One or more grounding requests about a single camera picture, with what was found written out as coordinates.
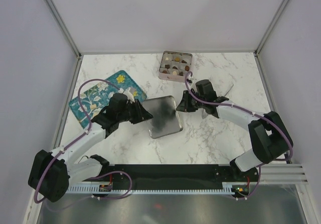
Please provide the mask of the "square tin lid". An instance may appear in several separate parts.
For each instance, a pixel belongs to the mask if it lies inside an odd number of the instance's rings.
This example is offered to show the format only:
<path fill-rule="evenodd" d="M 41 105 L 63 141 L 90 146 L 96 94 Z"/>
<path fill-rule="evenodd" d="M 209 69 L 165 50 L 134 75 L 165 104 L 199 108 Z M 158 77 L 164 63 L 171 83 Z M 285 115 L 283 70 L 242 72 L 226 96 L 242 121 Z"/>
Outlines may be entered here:
<path fill-rule="evenodd" d="M 179 133 L 183 124 L 178 112 L 175 98 L 172 95 L 147 99 L 142 106 L 153 115 L 147 121 L 149 135 L 152 139 Z"/>

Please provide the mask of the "metal tongs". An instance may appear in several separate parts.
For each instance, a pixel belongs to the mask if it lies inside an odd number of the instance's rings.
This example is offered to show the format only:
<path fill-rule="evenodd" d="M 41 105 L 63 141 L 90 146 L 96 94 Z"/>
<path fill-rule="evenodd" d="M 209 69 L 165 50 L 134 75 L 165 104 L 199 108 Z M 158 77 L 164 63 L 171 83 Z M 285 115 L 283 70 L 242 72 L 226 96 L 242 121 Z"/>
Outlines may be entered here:
<path fill-rule="evenodd" d="M 233 88 L 233 86 L 234 86 L 234 82 L 230 82 L 230 83 L 228 84 L 228 87 L 227 87 L 225 90 L 221 91 L 221 93 L 217 93 L 217 96 L 218 96 L 218 97 L 220 97 L 220 96 L 226 97 L 227 94 L 228 94 L 228 93 L 231 91 L 231 89 Z M 208 115 L 209 115 L 209 114 L 208 114 L 204 109 L 202 109 L 202 119 L 205 119 Z"/>

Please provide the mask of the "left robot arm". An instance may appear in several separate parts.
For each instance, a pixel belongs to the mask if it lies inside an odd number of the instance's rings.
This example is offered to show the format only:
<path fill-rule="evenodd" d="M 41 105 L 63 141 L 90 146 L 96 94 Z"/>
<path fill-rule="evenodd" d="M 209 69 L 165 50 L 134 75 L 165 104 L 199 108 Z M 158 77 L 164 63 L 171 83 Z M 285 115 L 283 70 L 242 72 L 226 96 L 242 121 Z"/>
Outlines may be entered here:
<path fill-rule="evenodd" d="M 124 93 L 115 93 L 108 105 L 90 120 L 87 129 L 69 144 L 49 152 L 41 150 L 35 155 L 28 185 L 35 194 L 56 202 L 71 185 L 91 178 L 106 180 L 110 174 L 106 159 L 93 155 L 81 163 L 76 161 L 115 132 L 120 123 L 138 124 L 152 118 L 139 100 L 130 99 Z"/>

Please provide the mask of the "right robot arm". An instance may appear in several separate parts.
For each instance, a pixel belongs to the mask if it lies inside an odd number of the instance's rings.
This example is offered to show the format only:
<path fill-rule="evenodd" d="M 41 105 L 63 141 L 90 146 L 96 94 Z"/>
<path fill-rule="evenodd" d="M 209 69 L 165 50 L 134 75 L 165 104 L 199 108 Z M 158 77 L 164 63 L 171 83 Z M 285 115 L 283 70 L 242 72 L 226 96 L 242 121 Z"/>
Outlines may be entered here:
<path fill-rule="evenodd" d="M 235 181 L 245 178 L 248 170 L 275 161 L 286 152 L 293 152 L 293 141 L 278 113 L 270 111 L 267 114 L 257 114 L 224 96 L 217 96 L 207 79 L 198 81 L 194 88 L 185 90 L 176 108 L 185 113 L 193 113 L 199 109 L 248 131 L 251 149 L 230 162 L 229 175 Z"/>

